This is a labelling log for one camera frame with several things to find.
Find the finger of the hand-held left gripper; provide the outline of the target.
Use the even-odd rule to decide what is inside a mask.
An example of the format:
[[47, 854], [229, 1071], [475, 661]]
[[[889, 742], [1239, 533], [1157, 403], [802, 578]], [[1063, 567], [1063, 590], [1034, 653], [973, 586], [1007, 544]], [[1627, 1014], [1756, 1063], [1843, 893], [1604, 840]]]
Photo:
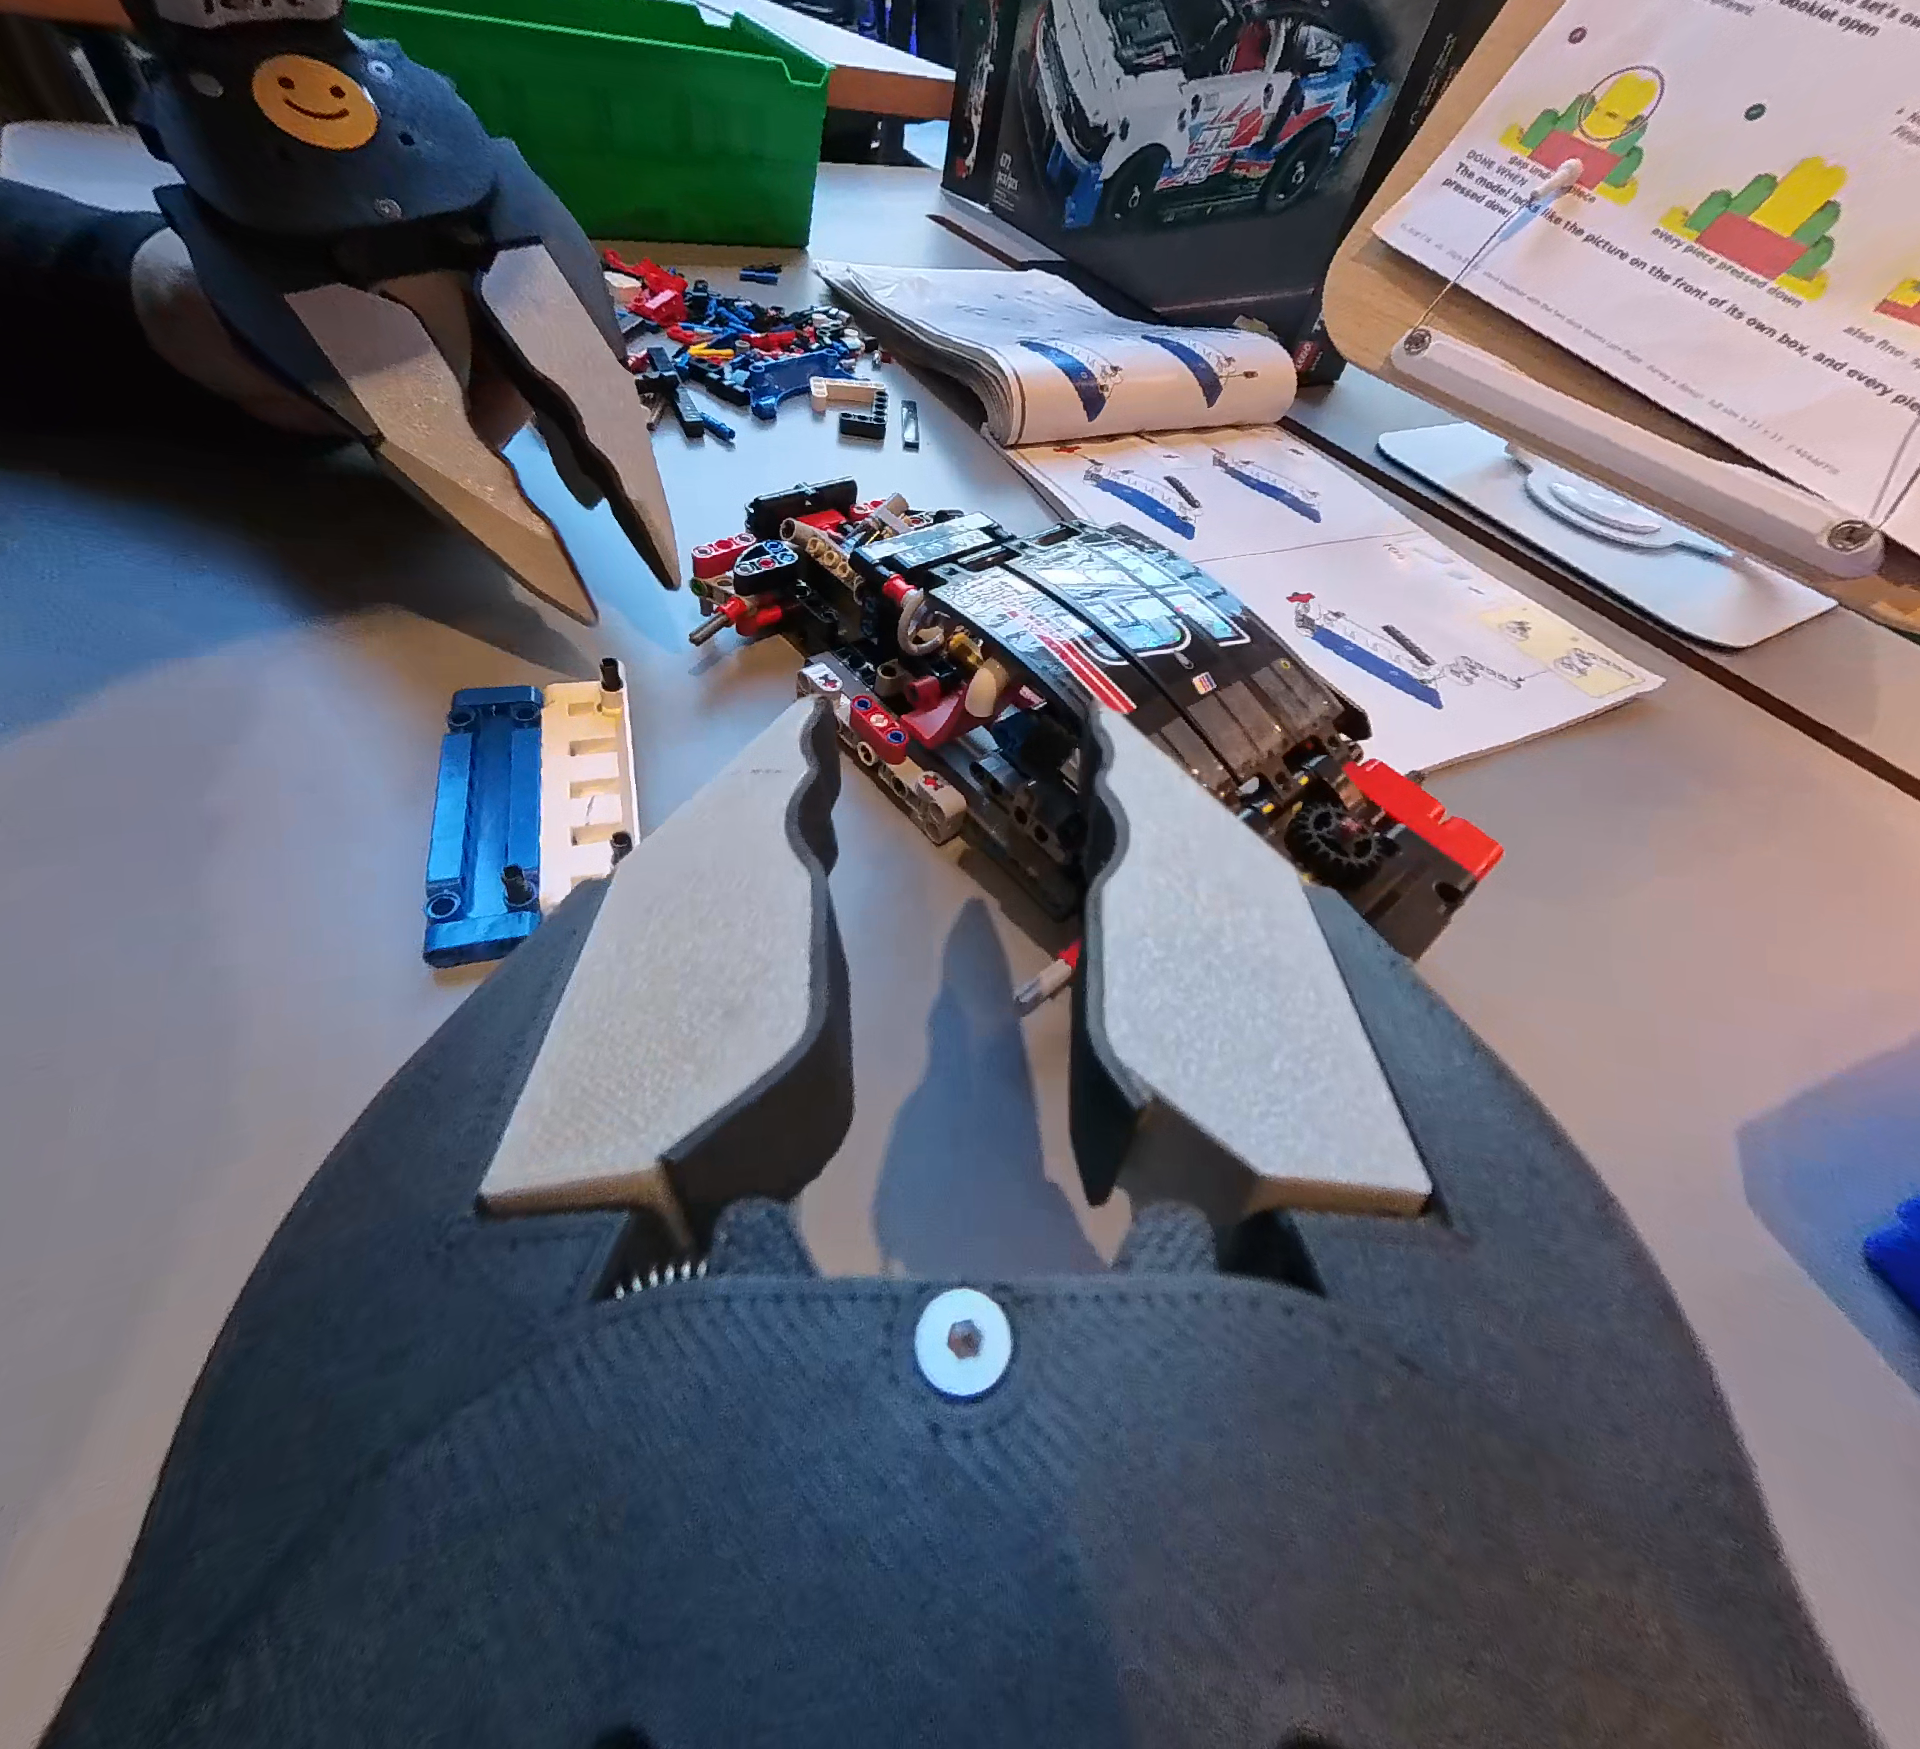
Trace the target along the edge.
[[503, 413], [473, 418], [484, 368], [468, 279], [428, 271], [375, 288], [331, 280], [286, 301], [372, 419], [377, 462], [517, 583], [594, 624], [596, 608], [568, 548], [504, 457], [514, 435], [509, 418], [525, 419], [525, 402], [507, 392]]
[[676, 519], [596, 257], [566, 268], [544, 242], [498, 249], [475, 291], [519, 393], [659, 583], [679, 584]]

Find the blue storage bin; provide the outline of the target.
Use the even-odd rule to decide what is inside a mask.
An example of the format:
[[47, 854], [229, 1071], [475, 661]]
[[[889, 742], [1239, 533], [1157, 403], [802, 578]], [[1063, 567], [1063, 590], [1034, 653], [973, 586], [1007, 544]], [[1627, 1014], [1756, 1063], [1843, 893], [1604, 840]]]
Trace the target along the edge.
[[1864, 1238], [1869, 1318], [1875, 1343], [1895, 1361], [1919, 1352], [1919, 1195], [1905, 1198]]

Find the instruction sheet on stand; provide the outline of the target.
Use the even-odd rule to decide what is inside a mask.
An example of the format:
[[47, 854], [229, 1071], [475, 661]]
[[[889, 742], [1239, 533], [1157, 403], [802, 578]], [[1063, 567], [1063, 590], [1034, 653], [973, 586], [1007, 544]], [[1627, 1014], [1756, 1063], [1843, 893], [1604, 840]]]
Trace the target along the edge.
[[1917, 559], [1377, 239], [1564, 3], [1504, 5], [1343, 242], [1309, 431], [1915, 801]]

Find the open instruction booklet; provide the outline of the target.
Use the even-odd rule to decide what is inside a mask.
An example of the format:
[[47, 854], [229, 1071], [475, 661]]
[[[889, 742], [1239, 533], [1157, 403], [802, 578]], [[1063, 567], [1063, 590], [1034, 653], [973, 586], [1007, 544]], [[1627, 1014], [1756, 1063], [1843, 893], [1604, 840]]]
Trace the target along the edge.
[[1663, 687], [1284, 431], [1297, 382], [1270, 336], [1125, 319], [1044, 271], [819, 274], [887, 347], [965, 382], [1057, 512], [1130, 526], [1220, 578], [1361, 706], [1373, 752], [1405, 774]]

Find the blue brick panel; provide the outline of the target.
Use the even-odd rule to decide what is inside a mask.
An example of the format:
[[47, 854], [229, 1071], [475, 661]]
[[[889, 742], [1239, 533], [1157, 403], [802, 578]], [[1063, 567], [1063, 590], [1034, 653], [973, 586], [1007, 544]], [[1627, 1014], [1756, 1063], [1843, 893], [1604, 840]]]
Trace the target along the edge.
[[541, 715], [533, 686], [452, 698], [424, 869], [428, 967], [493, 961], [541, 928], [541, 902], [510, 909], [500, 881], [519, 864], [539, 889]]

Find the wood edged table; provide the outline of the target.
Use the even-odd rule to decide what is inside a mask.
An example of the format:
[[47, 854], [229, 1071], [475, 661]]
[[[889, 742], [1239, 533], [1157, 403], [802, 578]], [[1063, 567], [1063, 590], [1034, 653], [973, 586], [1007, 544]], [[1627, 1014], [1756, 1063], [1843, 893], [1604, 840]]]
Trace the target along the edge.
[[932, 143], [933, 159], [946, 154], [956, 95], [952, 68], [770, 0], [685, 3], [714, 23], [739, 14], [828, 65], [825, 164], [902, 168], [917, 161], [913, 143], [919, 140]]

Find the green storage bin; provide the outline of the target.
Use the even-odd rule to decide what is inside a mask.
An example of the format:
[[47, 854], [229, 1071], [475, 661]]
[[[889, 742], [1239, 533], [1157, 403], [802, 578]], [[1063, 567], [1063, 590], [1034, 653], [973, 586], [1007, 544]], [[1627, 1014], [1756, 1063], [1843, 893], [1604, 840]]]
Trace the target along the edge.
[[828, 62], [685, 0], [349, 0], [607, 241], [805, 249]]

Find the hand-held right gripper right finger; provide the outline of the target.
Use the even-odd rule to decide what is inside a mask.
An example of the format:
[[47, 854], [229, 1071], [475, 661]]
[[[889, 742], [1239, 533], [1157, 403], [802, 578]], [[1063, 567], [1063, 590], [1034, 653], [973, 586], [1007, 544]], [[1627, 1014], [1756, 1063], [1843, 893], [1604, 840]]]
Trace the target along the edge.
[[1432, 1178], [1308, 886], [1110, 710], [1088, 722], [1069, 1126], [1092, 1207], [1419, 1217]]

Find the black cardboard set box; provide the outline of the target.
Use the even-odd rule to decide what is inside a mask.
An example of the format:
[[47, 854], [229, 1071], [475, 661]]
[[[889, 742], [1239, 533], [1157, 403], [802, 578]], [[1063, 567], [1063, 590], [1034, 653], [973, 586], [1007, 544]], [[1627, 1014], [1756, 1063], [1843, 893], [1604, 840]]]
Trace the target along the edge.
[[1079, 286], [1343, 356], [1332, 258], [1505, 0], [965, 0], [943, 185]]

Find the grey desk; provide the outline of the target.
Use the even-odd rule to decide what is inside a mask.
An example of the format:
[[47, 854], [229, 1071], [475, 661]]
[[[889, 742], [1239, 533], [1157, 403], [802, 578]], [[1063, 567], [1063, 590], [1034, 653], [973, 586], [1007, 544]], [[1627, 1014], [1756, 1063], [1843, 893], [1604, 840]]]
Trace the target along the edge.
[[[93, 355], [4, 416], [4, 1567], [118, 1564], [308, 1171], [471, 976], [419, 960], [453, 690], [628, 664], [656, 825], [795, 700], [604, 514], [598, 635], [372, 468], [169, 441]], [[1917, 1379], [1846, 1243], [1917, 1188], [1917, 645], [1735, 660], [1440, 538], [1663, 686], [1467, 762], [1505, 862], [1425, 961], [1621, 1195], [1824, 1595], [1917, 1574]]]

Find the person's left forearm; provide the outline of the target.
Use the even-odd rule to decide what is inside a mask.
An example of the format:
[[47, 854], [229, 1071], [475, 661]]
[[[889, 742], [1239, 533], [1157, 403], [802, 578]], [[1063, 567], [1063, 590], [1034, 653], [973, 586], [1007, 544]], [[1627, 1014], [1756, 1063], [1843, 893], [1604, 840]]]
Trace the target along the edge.
[[2, 182], [2, 418], [7, 425], [129, 428], [180, 411], [133, 294], [155, 212], [110, 212]]

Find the black brick race car model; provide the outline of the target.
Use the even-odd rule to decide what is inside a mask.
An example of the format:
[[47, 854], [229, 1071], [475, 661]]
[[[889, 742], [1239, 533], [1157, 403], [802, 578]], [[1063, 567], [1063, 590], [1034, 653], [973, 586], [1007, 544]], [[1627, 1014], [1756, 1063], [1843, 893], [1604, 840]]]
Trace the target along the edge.
[[1196, 562], [1126, 526], [1020, 536], [992, 514], [861, 500], [850, 477], [747, 505], [691, 553], [690, 633], [787, 637], [798, 696], [938, 847], [1055, 922], [1091, 883], [1084, 729], [1132, 726], [1308, 879], [1416, 960], [1504, 847], [1366, 755], [1369, 715]]

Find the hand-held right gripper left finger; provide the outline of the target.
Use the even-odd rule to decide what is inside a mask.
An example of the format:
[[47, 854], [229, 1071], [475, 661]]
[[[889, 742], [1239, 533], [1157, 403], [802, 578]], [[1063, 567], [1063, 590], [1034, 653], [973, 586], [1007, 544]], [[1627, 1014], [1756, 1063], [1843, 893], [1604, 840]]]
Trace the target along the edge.
[[835, 713], [797, 702], [638, 845], [588, 926], [480, 1188], [491, 1215], [631, 1211], [709, 1245], [790, 1203], [855, 1113], [828, 875]]

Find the pile of brick pieces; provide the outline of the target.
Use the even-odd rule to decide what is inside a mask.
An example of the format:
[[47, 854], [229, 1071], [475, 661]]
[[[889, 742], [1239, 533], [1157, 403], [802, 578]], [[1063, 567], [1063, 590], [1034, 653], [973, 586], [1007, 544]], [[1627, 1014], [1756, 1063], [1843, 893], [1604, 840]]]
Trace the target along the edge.
[[776, 423], [805, 403], [845, 441], [897, 438], [919, 449], [921, 418], [874, 375], [876, 344], [839, 308], [787, 308], [729, 294], [651, 258], [603, 254], [603, 277], [649, 423], [672, 418], [691, 441], [738, 441], [738, 421]]

